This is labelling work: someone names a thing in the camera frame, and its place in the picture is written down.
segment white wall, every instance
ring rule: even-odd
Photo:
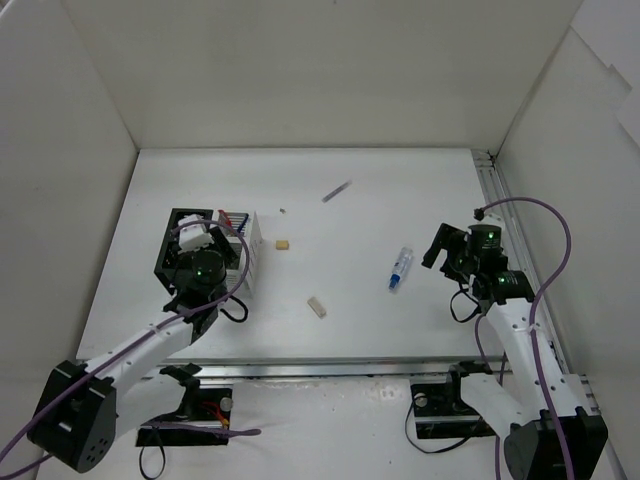
[[[563,212],[569,267],[548,299],[574,372],[587,373],[629,478],[640,478],[640,148],[616,113],[630,86],[570,30],[498,163],[512,194]],[[520,207],[541,277],[563,253],[556,220]]]
[[[0,13],[0,446],[72,358],[135,161],[57,0]],[[28,442],[2,474],[36,458]]]
[[[136,144],[497,148],[580,0],[64,0]]]

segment cable connector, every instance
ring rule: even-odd
[[[475,218],[478,221],[484,219],[484,208],[476,208],[473,211],[473,218]]]

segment bolt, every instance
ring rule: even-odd
[[[416,393],[413,397],[413,404],[418,408],[424,408],[427,406],[427,396],[424,393]]]
[[[220,410],[222,410],[225,413],[229,413],[232,408],[233,408],[233,400],[231,398],[223,397],[222,400],[220,400]]]

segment beige eraser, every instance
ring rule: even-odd
[[[316,312],[316,315],[318,315],[318,317],[324,318],[327,314],[327,311],[316,297],[311,297],[309,300],[307,300],[307,303],[309,304],[311,309]]]

